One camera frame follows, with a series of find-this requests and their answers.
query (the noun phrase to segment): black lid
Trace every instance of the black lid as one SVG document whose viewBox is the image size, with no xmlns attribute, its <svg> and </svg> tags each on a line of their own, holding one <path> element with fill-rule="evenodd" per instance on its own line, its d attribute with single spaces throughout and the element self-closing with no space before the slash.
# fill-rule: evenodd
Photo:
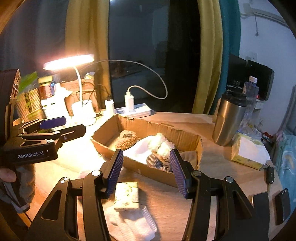
<svg viewBox="0 0 296 241">
<path fill-rule="evenodd" d="M 229 101 L 232 104 L 246 107 L 247 106 L 247 97 L 243 93 L 238 93 L 234 91 L 226 91 L 222 95 L 222 99 Z"/>
</svg>

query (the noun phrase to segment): brown knitted cloth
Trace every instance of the brown knitted cloth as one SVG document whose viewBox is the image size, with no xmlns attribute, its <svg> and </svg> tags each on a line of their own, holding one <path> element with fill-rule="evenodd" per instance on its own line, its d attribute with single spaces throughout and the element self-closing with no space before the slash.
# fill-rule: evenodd
<svg viewBox="0 0 296 241">
<path fill-rule="evenodd" d="M 120 133 L 120 136 L 115 145 L 116 149 L 126 150 L 135 145 L 137 142 L 137 135 L 133 131 L 124 130 Z"/>
</svg>

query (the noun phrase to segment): black phone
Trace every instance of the black phone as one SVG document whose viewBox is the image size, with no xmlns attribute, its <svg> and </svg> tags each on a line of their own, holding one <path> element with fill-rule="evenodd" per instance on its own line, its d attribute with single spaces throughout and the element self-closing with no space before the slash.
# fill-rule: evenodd
<svg viewBox="0 0 296 241">
<path fill-rule="evenodd" d="M 268 234 L 270 221 L 268 192 L 255 194 L 252 197 L 252 204 L 261 219 L 263 232 L 266 232 Z"/>
<path fill-rule="evenodd" d="M 288 188 L 285 188 L 274 198 L 276 205 L 276 224 L 282 224 L 291 213 L 291 204 Z"/>
</svg>

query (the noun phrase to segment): bottle cap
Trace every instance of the bottle cap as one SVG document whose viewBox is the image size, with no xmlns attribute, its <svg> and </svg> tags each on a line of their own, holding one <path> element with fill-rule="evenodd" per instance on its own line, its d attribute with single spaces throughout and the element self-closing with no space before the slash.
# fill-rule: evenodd
<svg viewBox="0 0 296 241">
<path fill-rule="evenodd" d="M 257 83 L 257 78 L 253 77 L 253 76 L 250 76 L 249 77 L 249 81 L 253 82 L 253 83 Z"/>
</svg>

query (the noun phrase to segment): power strip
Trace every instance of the power strip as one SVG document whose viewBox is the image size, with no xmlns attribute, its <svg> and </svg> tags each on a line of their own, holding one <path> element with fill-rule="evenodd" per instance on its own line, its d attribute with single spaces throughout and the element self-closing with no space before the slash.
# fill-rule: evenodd
<svg viewBox="0 0 296 241">
<path fill-rule="evenodd" d="M 125 117 L 130 118 L 140 118 L 151 115 L 151 109 L 148 105 L 144 104 L 135 104 L 132 111 L 126 111 L 125 107 L 120 107 L 115 109 L 115 113 L 121 114 Z"/>
</svg>

